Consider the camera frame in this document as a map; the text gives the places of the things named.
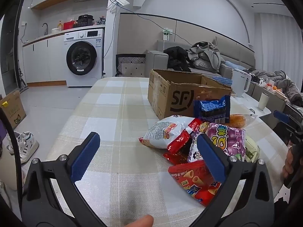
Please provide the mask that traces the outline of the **person's right hand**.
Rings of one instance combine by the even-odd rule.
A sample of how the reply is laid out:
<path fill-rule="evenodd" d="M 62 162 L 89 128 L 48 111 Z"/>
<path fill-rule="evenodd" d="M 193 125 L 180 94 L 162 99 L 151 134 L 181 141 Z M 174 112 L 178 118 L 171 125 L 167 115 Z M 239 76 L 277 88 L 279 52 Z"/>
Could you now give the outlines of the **person's right hand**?
<path fill-rule="evenodd" d="M 282 170 L 282 175 L 283 175 L 284 179 L 286 179 L 289 175 L 291 175 L 293 173 L 292 162 L 293 162 L 293 154 L 292 154 L 292 149 L 290 148 L 288 150 L 288 153 L 287 153 L 287 156 L 285 159 L 285 164 L 284 164 L 283 170 Z"/>

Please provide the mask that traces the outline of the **person's left hand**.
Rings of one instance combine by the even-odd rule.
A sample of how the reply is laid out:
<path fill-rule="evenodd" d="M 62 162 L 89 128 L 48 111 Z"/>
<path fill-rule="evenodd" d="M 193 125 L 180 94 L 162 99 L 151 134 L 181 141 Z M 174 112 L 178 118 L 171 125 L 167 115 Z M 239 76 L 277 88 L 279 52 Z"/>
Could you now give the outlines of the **person's left hand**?
<path fill-rule="evenodd" d="M 154 218 L 151 215 L 145 215 L 142 218 L 125 225 L 125 227 L 152 227 Z"/>

